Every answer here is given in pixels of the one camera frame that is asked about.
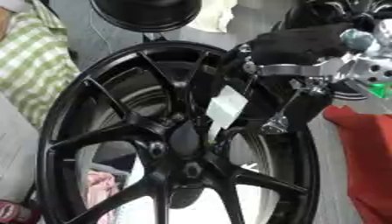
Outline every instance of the floor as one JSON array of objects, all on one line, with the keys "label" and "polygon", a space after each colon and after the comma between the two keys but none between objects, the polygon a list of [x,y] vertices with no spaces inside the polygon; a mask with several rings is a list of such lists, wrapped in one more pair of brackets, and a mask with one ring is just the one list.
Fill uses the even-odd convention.
[{"label": "floor", "polygon": [[[168,39],[197,41],[229,49],[243,41],[252,39],[258,33],[267,32],[275,21],[281,18],[290,7],[291,1],[246,0],[248,4],[261,3],[262,8],[254,10],[243,6],[236,7],[234,9],[235,19],[230,23],[227,34],[205,33],[185,27],[179,31],[167,33],[166,37]],[[142,41],[140,34],[116,28],[100,19],[91,11],[88,0],[52,0],[51,4],[69,29],[69,44],[79,54],[78,65],[81,69],[93,65],[97,60],[109,54],[107,44],[95,32],[91,24],[110,43],[111,51],[115,52]],[[0,96],[0,104],[7,104],[7,102],[2,100]],[[345,104],[345,102],[338,101],[336,104]],[[385,109],[375,102],[372,102],[372,104],[369,102],[350,103],[350,105],[360,112],[385,112]],[[0,117],[0,138],[2,138],[2,132],[6,130],[9,132],[7,127],[15,124],[15,122],[7,121],[5,125],[8,126],[5,126],[4,123],[5,119],[3,121]],[[25,123],[19,123],[18,125],[21,125],[18,127],[21,127],[22,130],[26,130],[27,135],[20,135],[23,138],[20,141],[26,141],[26,145],[29,145],[26,147],[35,147],[34,139],[37,138],[37,133],[32,131],[31,127],[26,126]],[[361,223],[361,218],[347,197],[346,162],[335,127],[321,116],[317,117],[310,124],[310,127],[318,146],[322,177],[320,203],[314,223]],[[14,146],[19,147],[19,144],[14,143],[12,147]],[[3,150],[0,150],[0,164],[3,159],[2,153]],[[33,166],[33,161],[31,159],[29,161],[30,165]]]}]

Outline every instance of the wheel spoke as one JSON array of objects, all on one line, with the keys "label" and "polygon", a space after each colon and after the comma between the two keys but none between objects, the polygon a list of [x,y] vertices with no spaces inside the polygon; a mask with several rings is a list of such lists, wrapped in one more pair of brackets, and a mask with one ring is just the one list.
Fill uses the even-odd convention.
[{"label": "wheel spoke", "polygon": [[257,173],[255,171],[250,171],[243,168],[237,169],[237,171],[235,172],[235,177],[238,184],[244,184],[248,186],[260,186],[281,194],[307,193],[307,189],[302,186],[286,183],[281,180],[278,180],[277,178],[272,178],[262,173]]},{"label": "wheel spoke", "polygon": [[116,99],[104,86],[99,84],[96,80],[86,78],[85,83],[96,91],[101,92],[107,99],[110,107],[120,116],[122,119],[130,114],[130,109],[122,101]]},{"label": "wheel spoke", "polygon": [[218,194],[225,205],[227,214],[232,224],[245,224],[243,213],[241,209],[241,203],[238,198],[238,193],[235,189],[234,184],[228,184],[223,186]]},{"label": "wheel spoke", "polygon": [[162,86],[162,90],[168,96],[167,105],[173,106],[176,104],[178,102],[178,97],[175,85],[173,84],[173,79],[167,73],[162,71],[157,63],[145,53],[139,52],[138,54],[142,59],[144,59],[144,63],[148,67],[148,70],[157,79],[157,81]]},{"label": "wheel spoke", "polygon": [[[173,115],[174,113],[184,113],[190,115],[194,109],[194,105],[191,104],[191,91],[189,87],[190,79],[187,81],[175,81],[168,73],[162,71],[157,63],[149,56],[142,52],[140,52],[139,55],[144,59],[148,70],[152,73],[152,75],[154,75],[161,84],[166,95],[168,95],[168,114]],[[197,65],[188,75],[193,77],[197,73],[205,57],[206,56],[202,56],[199,58]]]},{"label": "wheel spoke", "polygon": [[91,78],[85,79],[88,86],[94,88],[95,90],[101,92],[105,95],[109,102],[110,107],[124,120],[128,120],[130,123],[134,123],[140,127],[144,127],[152,132],[161,133],[163,131],[163,126],[159,123],[152,121],[151,119],[139,115],[136,111],[128,108],[125,103],[116,99],[105,87],[99,84],[96,80]]},{"label": "wheel spoke", "polygon": [[119,122],[112,126],[93,130],[85,134],[71,137],[67,140],[57,142],[51,150],[58,151],[64,158],[74,155],[81,148],[110,141],[132,141],[138,137],[146,137],[151,131],[133,124]]},{"label": "wheel spoke", "polygon": [[157,188],[154,197],[155,207],[155,223],[156,224],[168,224],[169,223],[169,207],[170,207],[170,195],[169,190],[165,185]]},{"label": "wheel spoke", "polygon": [[116,209],[127,202],[137,200],[149,194],[148,179],[141,179],[139,182],[127,187],[114,196],[105,199],[103,202],[91,207],[85,213],[70,220],[66,224],[93,224],[104,214]]},{"label": "wheel spoke", "polygon": [[203,62],[207,58],[207,56],[208,56],[208,52],[202,52],[199,55],[199,58],[196,61],[196,64],[193,66],[193,68],[191,69],[191,71],[188,74],[188,83],[192,83],[193,77],[201,69],[201,67],[203,66]]}]

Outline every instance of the wheel rim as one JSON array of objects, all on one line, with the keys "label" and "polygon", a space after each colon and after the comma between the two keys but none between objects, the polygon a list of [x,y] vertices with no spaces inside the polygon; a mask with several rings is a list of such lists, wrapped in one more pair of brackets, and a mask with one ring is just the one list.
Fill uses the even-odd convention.
[{"label": "wheel rim", "polygon": [[[244,184],[272,189],[280,194],[273,214],[268,217],[269,223],[312,222],[319,196],[319,167],[308,130],[265,138],[268,146],[277,151],[276,161],[281,163],[278,166],[287,164],[287,168],[282,168],[282,175],[277,175],[282,180],[230,163],[227,154],[230,141],[235,134],[243,132],[242,127],[229,129],[216,145],[204,144],[207,127],[203,125],[208,122],[202,111],[206,96],[196,95],[195,92],[200,92],[196,86],[211,83],[209,79],[214,75],[214,68],[223,53],[220,49],[194,43],[150,43],[118,52],[81,74],[54,103],[41,132],[37,186],[46,220],[53,224],[96,223],[109,210],[135,198],[150,196],[157,204],[156,223],[168,223],[169,198],[174,192],[179,188],[209,187],[220,195],[231,223],[244,223],[235,190],[236,184]],[[187,76],[178,77],[174,70],[163,69],[165,65],[174,65],[175,71],[180,74],[186,71],[184,65],[188,65]],[[161,97],[166,105],[163,114],[141,116],[130,110],[123,99],[118,100],[116,94],[111,93],[111,86],[124,83],[121,74],[139,73],[140,68],[148,71],[163,87],[158,89],[161,95],[167,96]],[[102,99],[120,122],[87,131],[85,126],[70,122],[86,110],[88,100],[95,103],[94,109],[97,110],[96,105],[100,105],[97,102]],[[198,133],[199,145],[194,153],[183,157],[167,139],[189,121]],[[259,138],[255,134],[246,132],[243,135],[250,142],[253,139],[253,143],[260,143],[255,140]],[[76,184],[76,152],[84,146],[106,141],[131,142],[142,160],[146,175],[136,184],[87,210]],[[159,149],[163,156],[153,158],[149,153],[151,149]],[[192,174],[192,169],[188,168],[195,166],[201,167],[202,171]]]}]

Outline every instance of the person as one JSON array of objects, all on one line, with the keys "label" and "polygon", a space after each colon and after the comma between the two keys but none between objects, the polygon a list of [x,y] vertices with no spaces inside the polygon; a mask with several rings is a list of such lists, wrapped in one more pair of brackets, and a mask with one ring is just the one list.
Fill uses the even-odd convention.
[{"label": "person", "polygon": [[0,0],[0,40],[7,32],[12,12],[24,11],[28,4],[24,0]]}]

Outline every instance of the bolt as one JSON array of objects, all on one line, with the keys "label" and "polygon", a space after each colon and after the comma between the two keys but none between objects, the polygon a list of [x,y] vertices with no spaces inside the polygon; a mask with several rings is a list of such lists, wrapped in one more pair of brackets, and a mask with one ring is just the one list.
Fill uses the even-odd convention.
[{"label": "bolt", "polygon": [[186,176],[191,179],[196,179],[201,174],[202,171],[203,169],[196,162],[191,162],[189,164],[186,164],[184,169]]},{"label": "bolt", "polygon": [[153,158],[160,158],[165,153],[165,144],[161,142],[151,143],[149,152]]}]

